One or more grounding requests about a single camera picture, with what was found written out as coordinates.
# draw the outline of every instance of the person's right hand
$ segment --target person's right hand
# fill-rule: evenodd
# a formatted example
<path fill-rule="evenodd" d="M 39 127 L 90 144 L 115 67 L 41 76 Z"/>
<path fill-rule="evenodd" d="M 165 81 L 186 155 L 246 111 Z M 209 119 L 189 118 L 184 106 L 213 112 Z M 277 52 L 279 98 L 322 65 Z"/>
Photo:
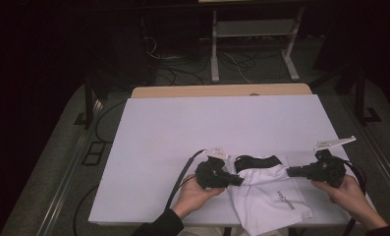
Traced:
<path fill-rule="evenodd" d="M 368 203 L 354 177 L 345 175 L 344 181 L 338 189 L 332 188 L 324 182 L 311 181 L 311 184 L 326 192 L 332 203 L 346 210 L 367 230 L 387 226 L 384 219 Z"/>

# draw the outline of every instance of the hand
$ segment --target hand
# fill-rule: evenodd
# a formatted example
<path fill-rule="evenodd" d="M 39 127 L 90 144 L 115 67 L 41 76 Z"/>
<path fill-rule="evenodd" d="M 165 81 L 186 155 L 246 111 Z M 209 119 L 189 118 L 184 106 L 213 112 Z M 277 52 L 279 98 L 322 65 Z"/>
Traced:
<path fill-rule="evenodd" d="M 181 219 L 186 217 L 192 211 L 201 208 L 209 199 L 218 196 L 225 191 L 224 188 L 202 189 L 197 183 L 194 175 L 188 175 L 184 181 L 186 180 L 188 181 L 182 186 L 179 199 L 172 207 L 172 210 Z"/>
<path fill-rule="evenodd" d="M 365 229 L 371 230 L 387 226 L 384 219 L 368 203 L 354 177 L 345 175 L 344 181 L 338 189 L 332 188 L 324 182 L 311 181 L 311 184 L 326 192 L 332 203 L 346 210 Z"/>

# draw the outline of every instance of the person's left hand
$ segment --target person's left hand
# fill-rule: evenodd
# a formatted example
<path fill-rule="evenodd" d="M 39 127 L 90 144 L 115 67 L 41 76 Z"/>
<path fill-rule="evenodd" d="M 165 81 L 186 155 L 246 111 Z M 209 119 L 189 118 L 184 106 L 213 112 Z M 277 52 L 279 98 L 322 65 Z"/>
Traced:
<path fill-rule="evenodd" d="M 172 207 L 172 210 L 181 219 L 186 217 L 192 211 L 201 208 L 209 199 L 218 196 L 225 191 L 225 188 L 202 189 L 197 183 L 194 175 L 186 176 L 184 181 L 186 180 L 188 181 L 182 186 L 179 199 Z"/>

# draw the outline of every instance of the white table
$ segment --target white table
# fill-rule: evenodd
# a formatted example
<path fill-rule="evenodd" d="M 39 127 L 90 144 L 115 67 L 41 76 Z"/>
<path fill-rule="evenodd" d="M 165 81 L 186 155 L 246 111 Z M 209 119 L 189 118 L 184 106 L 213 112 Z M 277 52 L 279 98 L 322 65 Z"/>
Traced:
<path fill-rule="evenodd" d="M 283 91 L 293 95 L 263 95 Z M 241 95 L 250 93 L 261 95 Z M 182 97 L 190 94 L 202 96 Z M 317 141 L 338 139 L 317 95 L 306 85 L 137 88 L 133 97 L 149 98 L 127 101 L 90 222 L 153 221 L 163 211 L 187 160 L 200 149 L 221 146 L 231 155 L 286 154 L 291 166 L 296 166 L 316 162 L 312 149 Z M 331 152 L 348 159 L 342 147 Z M 194 173 L 205 160 L 206 156 L 198 156 L 188 173 Z M 296 227 L 349 221 L 348 214 L 330 204 L 307 179 L 297 178 L 297 182 L 314 218 Z M 226 192 L 193 212 L 184 223 L 240 225 Z"/>

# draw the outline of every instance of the dark background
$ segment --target dark background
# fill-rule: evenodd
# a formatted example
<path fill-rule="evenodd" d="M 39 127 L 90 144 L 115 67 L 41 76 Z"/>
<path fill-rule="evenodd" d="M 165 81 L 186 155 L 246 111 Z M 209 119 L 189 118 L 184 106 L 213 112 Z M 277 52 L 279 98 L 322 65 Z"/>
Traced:
<path fill-rule="evenodd" d="M 176 40 L 195 48 L 195 38 L 209 32 L 211 15 L 204 12 L 100 18 L 69 11 L 95 2 L 0 0 L 0 231 L 84 79 L 91 79 L 99 98 L 111 90 L 149 86 L 155 64 L 146 56 L 144 33 L 169 41 L 171 31 L 177 31 Z M 390 101 L 390 1 L 346 2 L 308 7 L 300 36 L 325 34 L 316 67 L 329 72 L 357 58 Z M 163 50 L 176 50 L 173 45 Z"/>

